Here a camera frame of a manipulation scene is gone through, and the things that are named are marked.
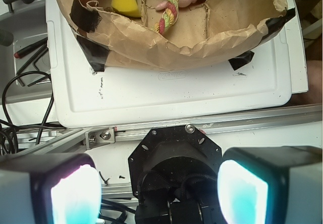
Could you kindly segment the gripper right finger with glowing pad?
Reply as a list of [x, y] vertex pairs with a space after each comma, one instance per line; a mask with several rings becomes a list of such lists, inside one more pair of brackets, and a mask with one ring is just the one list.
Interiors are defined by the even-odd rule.
[[322, 223], [322, 149], [229, 148], [217, 188], [227, 223]]

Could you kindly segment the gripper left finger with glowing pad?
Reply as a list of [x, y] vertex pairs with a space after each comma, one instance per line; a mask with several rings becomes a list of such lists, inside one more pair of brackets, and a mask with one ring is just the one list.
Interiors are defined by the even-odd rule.
[[96, 223], [100, 205], [86, 153], [1, 156], [1, 223]]

